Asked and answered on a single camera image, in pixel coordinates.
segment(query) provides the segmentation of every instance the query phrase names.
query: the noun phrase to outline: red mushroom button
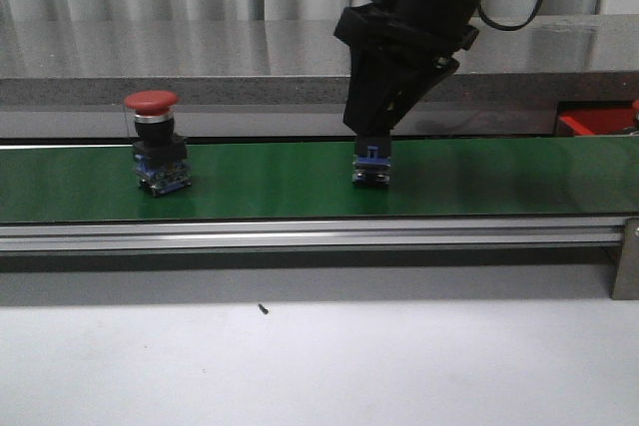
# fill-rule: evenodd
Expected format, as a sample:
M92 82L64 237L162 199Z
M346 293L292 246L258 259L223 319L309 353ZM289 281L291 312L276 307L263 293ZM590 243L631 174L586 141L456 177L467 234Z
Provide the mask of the red mushroom button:
M155 117L165 115L170 107L180 98L173 92L166 90L145 90L137 92L124 99L124 104L136 111L138 115Z

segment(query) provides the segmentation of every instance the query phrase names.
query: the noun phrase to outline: conveyor belt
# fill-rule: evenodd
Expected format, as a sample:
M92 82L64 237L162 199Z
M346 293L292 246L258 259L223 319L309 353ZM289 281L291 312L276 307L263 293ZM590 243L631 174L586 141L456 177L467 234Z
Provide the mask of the conveyor belt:
M0 151L0 223L639 213L639 138L395 142L392 185L350 183L349 142L190 146L154 199L128 147Z
M190 146L194 185L154 199L128 147L0 152L0 252L620 244L639 139L395 142L387 190L352 144Z

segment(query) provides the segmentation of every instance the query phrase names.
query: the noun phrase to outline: metal support post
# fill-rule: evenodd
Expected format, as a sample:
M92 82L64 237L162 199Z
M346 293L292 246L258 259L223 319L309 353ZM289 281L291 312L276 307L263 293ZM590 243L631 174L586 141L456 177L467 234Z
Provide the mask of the metal support post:
M612 299L639 299L639 218L626 224Z

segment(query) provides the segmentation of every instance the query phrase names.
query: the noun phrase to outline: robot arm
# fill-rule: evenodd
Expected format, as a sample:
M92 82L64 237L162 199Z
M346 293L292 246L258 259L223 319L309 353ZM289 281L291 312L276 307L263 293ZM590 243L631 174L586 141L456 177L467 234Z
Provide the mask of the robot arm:
M387 184L390 130L457 70L452 56L476 38L468 21L481 0L371 1L345 8L335 35L350 46L343 119L357 134L353 180Z

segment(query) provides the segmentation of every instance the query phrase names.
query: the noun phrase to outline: aluminum conveyor frame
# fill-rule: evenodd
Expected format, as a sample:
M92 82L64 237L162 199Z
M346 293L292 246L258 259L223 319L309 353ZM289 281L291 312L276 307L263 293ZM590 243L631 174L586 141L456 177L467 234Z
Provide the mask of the aluminum conveyor frame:
M614 299L639 299L639 219L626 215L0 226L0 256L622 246Z

